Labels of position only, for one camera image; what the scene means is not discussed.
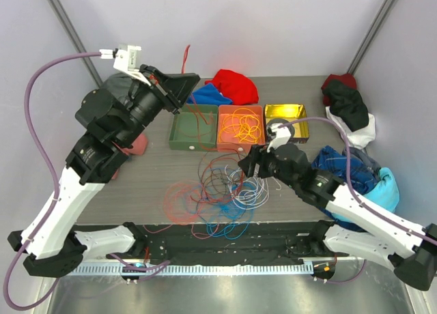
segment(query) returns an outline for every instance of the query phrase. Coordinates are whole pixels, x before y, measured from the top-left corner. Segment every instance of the light blue cloth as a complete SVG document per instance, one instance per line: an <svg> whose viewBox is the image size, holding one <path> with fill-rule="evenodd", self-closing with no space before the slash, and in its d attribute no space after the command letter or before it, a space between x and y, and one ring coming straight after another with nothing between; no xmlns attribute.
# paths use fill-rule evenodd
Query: light blue cloth
<svg viewBox="0 0 437 314"><path fill-rule="evenodd" d="M364 197L393 213L399 203L399 189L397 188L395 177L387 167L382 167L378 174L381 180L376 184L375 188L369 193L366 193ZM341 215L335 213L332 213L332 215L334 218L342 220L343 222L351 222Z"/></svg>

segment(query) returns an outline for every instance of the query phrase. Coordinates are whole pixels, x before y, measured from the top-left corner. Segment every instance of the red cloth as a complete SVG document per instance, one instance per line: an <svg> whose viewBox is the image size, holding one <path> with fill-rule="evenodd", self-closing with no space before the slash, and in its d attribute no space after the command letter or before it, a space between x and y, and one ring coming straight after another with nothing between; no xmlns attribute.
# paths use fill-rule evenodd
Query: red cloth
<svg viewBox="0 0 437 314"><path fill-rule="evenodd" d="M321 89L322 92L324 90L324 88L329 84L329 82L331 82L332 80L339 80L340 82L342 82L344 85L347 85L348 87L351 87L352 89L356 89L356 80L354 78L354 76L352 74L346 73L343 75L334 75L331 74L330 76L328 76L328 78L326 79L326 81L324 81ZM323 104L325 106L330 106L330 98L328 96L323 95Z"/></svg>
<svg viewBox="0 0 437 314"><path fill-rule="evenodd" d="M242 74L231 70L219 70L211 81L222 94L223 97L232 100L232 104L241 106L243 104L257 104L258 90L251 80Z"/></svg>

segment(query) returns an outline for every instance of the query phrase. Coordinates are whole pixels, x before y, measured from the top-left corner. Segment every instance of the cable tray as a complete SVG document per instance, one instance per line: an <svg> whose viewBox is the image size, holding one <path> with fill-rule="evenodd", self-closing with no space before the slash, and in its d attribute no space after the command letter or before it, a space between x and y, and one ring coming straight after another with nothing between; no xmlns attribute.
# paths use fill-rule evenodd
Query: cable tray
<svg viewBox="0 0 437 314"><path fill-rule="evenodd" d="M134 266L143 268L142 263L132 263ZM68 276L146 276L155 270L148 272L137 272L126 268L118 262L88 262L79 265ZM169 265L160 276L233 276L233 275L292 275L292 274L313 274L313 263L306 261L301 265L282 266L179 266Z"/></svg>

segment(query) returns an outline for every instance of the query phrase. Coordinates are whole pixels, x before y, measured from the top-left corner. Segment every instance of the fabric pile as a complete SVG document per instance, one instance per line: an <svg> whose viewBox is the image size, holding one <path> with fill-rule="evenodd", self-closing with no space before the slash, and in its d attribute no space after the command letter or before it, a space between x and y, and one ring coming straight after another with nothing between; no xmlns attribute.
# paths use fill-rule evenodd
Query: fabric pile
<svg viewBox="0 0 437 314"><path fill-rule="evenodd" d="M350 179L354 190L366 199L393 213L399 203L399 190L391 170L387 167L381 167L364 151L355 147L350 148L350 154ZM327 145L320 150L312 163L312 167L330 171L346 181L346 150L343 150L343 154L339 154ZM327 210L321 211L341 227L353 231L364 231L346 217L330 213Z"/></svg>
<svg viewBox="0 0 437 314"><path fill-rule="evenodd" d="M369 113L351 74L330 75L322 86L326 116L342 129L352 147L375 140L375 117Z"/></svg>
<svg viewBox="0 0 437 314"><path fill-rule="evenodd" d="M257 104L258 90L253 82L242 74L231 70L219 70L214 78L205 82L205 86L193 92L188 103L197 104Z"/></svg>

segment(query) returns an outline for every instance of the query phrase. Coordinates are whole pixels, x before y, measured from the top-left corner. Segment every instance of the yellow tray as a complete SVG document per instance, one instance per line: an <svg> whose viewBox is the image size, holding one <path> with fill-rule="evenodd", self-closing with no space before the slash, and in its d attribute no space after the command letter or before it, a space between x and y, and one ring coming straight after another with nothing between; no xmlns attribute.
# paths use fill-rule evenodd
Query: yellow tray
<svg viewBox="0 0 437 314"><path fill-rule="evenodd" d="M303 104L267 104L264 107L264 120L267 123L274 118L286 119L292 122L307 116L307 111ZM295 133L292 142L306 143L309 139L308 122L300 122L293 125Z"/></svg>

